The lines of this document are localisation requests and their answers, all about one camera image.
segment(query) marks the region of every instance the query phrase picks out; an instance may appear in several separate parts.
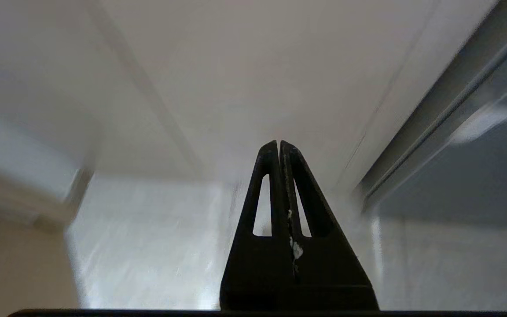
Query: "beige wall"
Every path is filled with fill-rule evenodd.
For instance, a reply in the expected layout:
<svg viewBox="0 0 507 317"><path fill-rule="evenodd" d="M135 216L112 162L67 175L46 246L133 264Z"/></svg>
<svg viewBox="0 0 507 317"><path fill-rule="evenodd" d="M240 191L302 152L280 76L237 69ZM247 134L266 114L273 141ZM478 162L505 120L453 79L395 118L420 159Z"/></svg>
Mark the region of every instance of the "beige wall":
<svg viewBox="0 0 507 317"><path fill-rule="evenodd" d="M0 317L26 308L77 306L63 235L0 221Z"/></svg>

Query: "white ceiling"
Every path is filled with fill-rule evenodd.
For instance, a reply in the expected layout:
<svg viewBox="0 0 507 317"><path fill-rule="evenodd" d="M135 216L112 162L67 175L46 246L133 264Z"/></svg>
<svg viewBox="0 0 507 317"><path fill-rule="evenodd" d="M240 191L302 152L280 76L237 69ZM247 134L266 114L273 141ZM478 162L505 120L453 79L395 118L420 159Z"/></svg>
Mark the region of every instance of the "white ceiling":
<svg viewBox="0 0 507 317"><path fill-rule="evenodd" d="M0 115L102 173L356 184L495 0L0 1Z"/></svg>

